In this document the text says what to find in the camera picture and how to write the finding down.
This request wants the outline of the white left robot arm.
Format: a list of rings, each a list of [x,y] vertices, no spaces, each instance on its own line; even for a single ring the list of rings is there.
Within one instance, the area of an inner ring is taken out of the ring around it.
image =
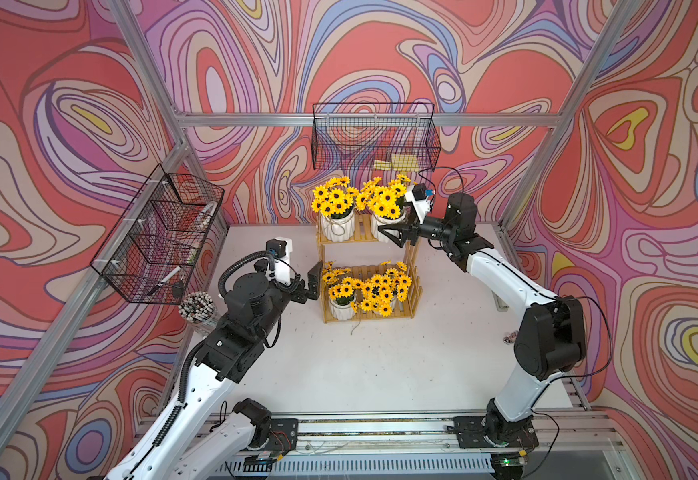
[[[266,447],[271,412],[250,398],[232,406],[206,437],[197,435],[277,343],[285,309],[319,299],[322,270],[317,262],[301,277],[286,241],[277,239],[228,267],[218,281],[226,312],[185,357],[170,406],[106,478],[208,479],[238,453]]]

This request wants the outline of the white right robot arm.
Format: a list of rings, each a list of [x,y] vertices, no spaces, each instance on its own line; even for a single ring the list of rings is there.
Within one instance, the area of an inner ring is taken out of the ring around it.
[[[448,197],[442,218],[430,214],[433,192],[422,184],[408,189],[403,204],[412,217],[381,226],[379,232],[399,247],[420,238],[438,241],[448,259],[480,280],[519,316],[513,343],[516,366],[500,393],[489,400],[479,426],[470,429],[492,447],[507,447],[530,436],[532,409],[546,388],[586,356],[583,309],[578,299],[547,290],[511,265],[494,245],[476,233],[472,196]]]

